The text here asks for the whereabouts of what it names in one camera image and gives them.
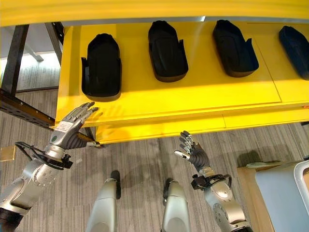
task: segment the robotic hand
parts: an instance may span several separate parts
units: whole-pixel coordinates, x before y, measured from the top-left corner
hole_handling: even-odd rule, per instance
[[[193,176],[191,185],[193,189],[204,191],[205,200],[213,209],[222,232],[253,232],[234,199],[231,176],[215,174],[206,152],[189,132],[181,132],[180,141],[185,153],[176,150],[174,154],[192,163],[200,174]]]
[[[61,159],[65,150],[96,145],[96,142],[78,132],[85,120],[98,110],[97,107],[89,109],[94,104],[94,102],[85,103],[72,110],[62,119],[50,138],[45,154]]]
[[[30,148],[34,158],[28,156],[32,161],[26,165],[21,176],[0,195],[0,229],[14,231],[59,170],[71,167],[73,163],[69,161],[70,156],[65,155],[66,149],[96,145],[95,141],[78,132],[85,120],[98,110],[89,109],[93,105],[94,102],[85,103],[70,112],[55,128],[44,151],[23,142],[16,143],[24,153],[25,147]]]

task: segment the metal frame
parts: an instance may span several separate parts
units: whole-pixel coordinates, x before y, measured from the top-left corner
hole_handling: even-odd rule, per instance
[[[45,23],[45,26],[46,26],[49,38],[52,42],[54,51],[57,55],[59,64],[61,65],[62,51],[60,48],[59,39],[58,39],[57,30],[55,28],[55,25],[53,25],[53,23]]]
[[[51,38],[55,52],[57,54],[59,63],[61,64],[62,52],[60,49],[57,33],[60,34],[62,24],[55,23],[55,25],[58,28],[57,29],[58,32],[56,32],[56,28],[55,25],[53,25],[53,23],[46,23],[45,25],[48,34]],[[50,128],[50,126],[55,125],[54,118],[50,117],[49,115],[43,113],[42,111],[32,107],[31,105],[15,97],[15,94],[17,92],[25,92],[25,90],[16,91],[16,89],[17,89],[21,59],[23,57],[28,28],[29,25],[16,26],[13,32],[13,38],[8,54],[8,61],[4,70],[0,88],[0,110],[12,116],[18,117],[22,120],[25,120],[27,122],[38,125],[40,127],[53,130],[52,128]],[[48,88],[38,88],[32,90],[43,90],[43,89]],[[87,135],[80,133],[80,136],[82,136],[85,140],[94,141],[94,136],[91,133],[90,129],[86,130],[86,134]]]

